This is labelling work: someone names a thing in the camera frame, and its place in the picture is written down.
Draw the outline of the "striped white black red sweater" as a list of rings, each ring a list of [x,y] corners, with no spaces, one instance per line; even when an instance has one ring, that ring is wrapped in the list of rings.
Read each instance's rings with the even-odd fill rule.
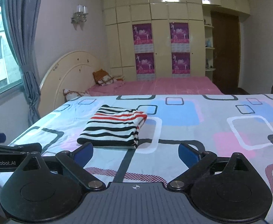
[[[136,149],[139,131],[148,115],[136,109],[102,105],[88,120],[77,143],[99,148]]]

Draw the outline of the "orange white near pillow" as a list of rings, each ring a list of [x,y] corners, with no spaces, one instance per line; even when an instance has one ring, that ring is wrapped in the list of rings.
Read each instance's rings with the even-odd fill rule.
[[[79,91],[72,91],[72,90],[67,90],[67,89],[63,89],[63,95],[65,98],[65,101],[73,101],[77,98],[80,97],[89,97],[90,94],[86,93],[86,92],[79,92]]]

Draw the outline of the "orange white pillow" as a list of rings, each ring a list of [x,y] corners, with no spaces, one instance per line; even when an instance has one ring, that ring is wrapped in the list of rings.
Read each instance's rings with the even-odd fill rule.
[[[90,94],[86,93],[86,92],[79,92],[79,91],[72,91],[72,90],[67,90],[67,89],[63,89],[63,95],[65,98],[65,101],[73,101],[77,98],[80,97],[89,97]]]
[[[111,76],[110,74],[108,74],[108,72],[106,72],[103,69],[95,71],[92,74],[95,83],[101,86],[113,84],[117,81],[124,81],[123,75]]]

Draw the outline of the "pink bed cover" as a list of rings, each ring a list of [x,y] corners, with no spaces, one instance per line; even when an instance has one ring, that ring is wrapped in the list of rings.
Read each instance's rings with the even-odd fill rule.
[[[157,78],[144,81],[117,81],[94,85],[86,91],[91,96],[127,95],[221,95],[222,92],[204,77]]]

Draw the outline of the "cream curved headboard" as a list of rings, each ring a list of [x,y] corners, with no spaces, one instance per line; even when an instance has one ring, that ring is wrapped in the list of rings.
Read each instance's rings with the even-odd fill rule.
[[[60,57],[41,81],[40,117],[65,103],[64,89],[84,92],[95,85],[93,72],[101,68],[100,60],[85,51],[73,51]]]

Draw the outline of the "orange white far pillow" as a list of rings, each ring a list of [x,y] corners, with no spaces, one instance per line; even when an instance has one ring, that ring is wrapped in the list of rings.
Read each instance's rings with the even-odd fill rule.
[[[92,74],[95,83],[101,86],[113,84],[117,81],[124,81],[123,75],[111,76],[110,74],[108,74],[108,72],[106,72],[103,69],[95,71]]]

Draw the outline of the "cream corner shelf unit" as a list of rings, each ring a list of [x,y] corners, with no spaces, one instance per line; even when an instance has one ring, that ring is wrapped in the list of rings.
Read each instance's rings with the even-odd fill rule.
[[[211,10],[208,6],[203,5],[203,18],[204,18],[204,28],[205,28],[205,51],[206,51],[206,60],[205,60],[205,75],[211,81],[213,81],[213,73],[216,70],[213,66],[213,52],[215,50],[213,43],[213,29],[211,18]]]

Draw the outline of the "lower right purple poster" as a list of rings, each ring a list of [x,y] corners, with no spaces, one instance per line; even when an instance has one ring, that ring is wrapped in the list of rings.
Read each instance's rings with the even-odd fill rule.
[[[190,53],[172,53],[172,76],[185,78],[190,76]]]

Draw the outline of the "purple poster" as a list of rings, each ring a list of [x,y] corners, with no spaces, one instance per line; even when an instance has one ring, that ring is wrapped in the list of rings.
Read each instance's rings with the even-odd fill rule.
[[[178,53],[190,52],[190,32],[188,23],[170,22],[171,51]]]
[[[155,80],[155,61],[153,53],[135,54],[136,78],[140,80]]]
[[[190,76],[190,53],[172,53],[172,76],[185,78]]]
[[[136,54],[154,52],[151,23],[133,24],[132,32],[134,52]]]

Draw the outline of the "lower left purple poster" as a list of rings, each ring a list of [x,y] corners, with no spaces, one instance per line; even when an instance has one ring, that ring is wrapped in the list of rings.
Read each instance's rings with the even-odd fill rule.
[[[155,80],[155,61],[153,53],[135,54],[136,78],[140,80]]]

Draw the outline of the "upper left purple poster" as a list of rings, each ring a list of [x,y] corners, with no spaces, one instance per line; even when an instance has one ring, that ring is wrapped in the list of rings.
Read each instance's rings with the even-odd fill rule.
[[[136,54],[154,52],[151,23],[133,24],[132,32],[134,52]]]

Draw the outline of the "dark brown wooden door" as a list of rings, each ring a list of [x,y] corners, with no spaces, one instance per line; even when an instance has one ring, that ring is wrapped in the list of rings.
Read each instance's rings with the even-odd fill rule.
[[[213,83],[224,94],[235,94],[239,83],[241,42],[239,18],[211,12],[213,25]]]

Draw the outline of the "grey blue curtain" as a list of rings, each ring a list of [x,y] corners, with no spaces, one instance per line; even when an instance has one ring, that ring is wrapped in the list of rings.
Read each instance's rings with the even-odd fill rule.
[[[41,0],[1,0],[4,31],[20,70],[30,124],[40,119],[38,106],[41,92],[33,58],[40,4]]]

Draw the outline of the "cream built-in wardrobe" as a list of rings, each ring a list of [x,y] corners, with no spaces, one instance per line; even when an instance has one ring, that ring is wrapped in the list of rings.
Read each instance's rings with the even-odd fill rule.
[[[156,77],[172,76],[170,22],[188,23],[190,76],[205,75],[203,5],[211,11],[249,15],[248,0],[102,0],[111,72],[137,80],[133,24],[151,23]]]

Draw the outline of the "glass wall lamp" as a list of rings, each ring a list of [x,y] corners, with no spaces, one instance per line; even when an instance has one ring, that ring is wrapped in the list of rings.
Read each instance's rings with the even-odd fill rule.
[[[78,27],[83,28],[85,22],[87,21],[88,8],[87,6],[77,5],[72,16],[71,24],[74,29],[77,30]]]

